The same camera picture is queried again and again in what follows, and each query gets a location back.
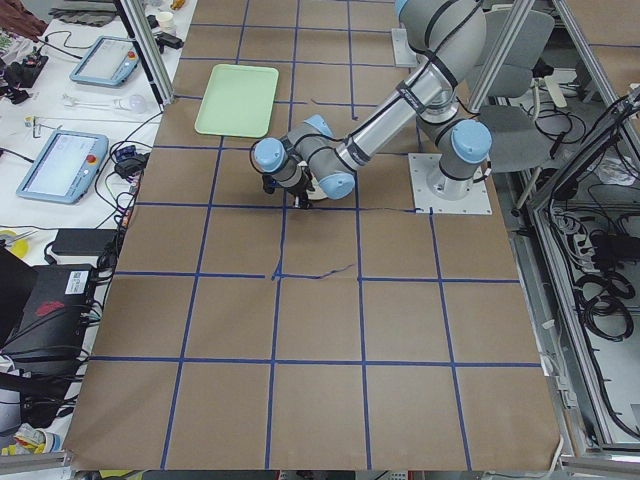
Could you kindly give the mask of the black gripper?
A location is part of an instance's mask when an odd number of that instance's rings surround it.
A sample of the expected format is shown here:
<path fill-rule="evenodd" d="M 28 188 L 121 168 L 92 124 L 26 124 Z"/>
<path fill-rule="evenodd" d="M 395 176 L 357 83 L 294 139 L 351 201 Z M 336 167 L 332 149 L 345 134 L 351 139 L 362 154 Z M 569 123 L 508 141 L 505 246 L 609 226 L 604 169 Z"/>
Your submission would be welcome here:
<path fill-rule="evenodd" d="M 275 188 L 283 188 L 294 196 L 295 205 L 310 205 L 308 191 L 312 190 L 311 172 L 307 166 L 287 162 L 277 171 L 263 174 L 263 190 L 273 194 Z"/>

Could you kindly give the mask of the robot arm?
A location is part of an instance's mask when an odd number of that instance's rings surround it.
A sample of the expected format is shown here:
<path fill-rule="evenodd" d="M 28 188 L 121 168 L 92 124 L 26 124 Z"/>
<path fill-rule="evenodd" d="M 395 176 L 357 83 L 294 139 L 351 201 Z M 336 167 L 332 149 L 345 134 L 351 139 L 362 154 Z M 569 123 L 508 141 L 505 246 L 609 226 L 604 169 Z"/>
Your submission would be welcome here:
<path fill-rule="evenodd" d="M 357 171 L 409 122 L 416 121 L 441 152 L 432 191 L 462 197 L 492 146 L 489 129 L 462 115 L 456 89 L 481 56 L 486 17 L 479 1 L 398 1 L 395 11 L 420 63 L 400 81 L 359 127 L 344 138 L 313 115 L 280 138 L 254 144 L 251 163 L 264 192 L 282 189 L 297 208 L 307 209 L 310 192 L 337 200 L 356 185 Z"/>

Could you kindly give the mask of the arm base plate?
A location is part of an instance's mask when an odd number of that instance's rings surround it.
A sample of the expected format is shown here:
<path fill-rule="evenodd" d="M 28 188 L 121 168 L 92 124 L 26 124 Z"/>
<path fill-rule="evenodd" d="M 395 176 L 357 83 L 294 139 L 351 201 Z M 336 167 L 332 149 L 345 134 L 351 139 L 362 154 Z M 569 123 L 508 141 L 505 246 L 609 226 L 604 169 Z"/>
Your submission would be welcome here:
<path fill-rule="evenodd" d="M 425 59 L 423 55 L 410 48 L 407 31 L 404 28 L 393 28 L 391 30 L 391 43 L 396 67 L 415 68 Z"/>
<path fill-rule="evenodd" d="M 440 170 L 440 154 L 410 153 L 414 209 L 424 214 L 491 215 L 481 167 L 467 180 L 452 180 Z"/>

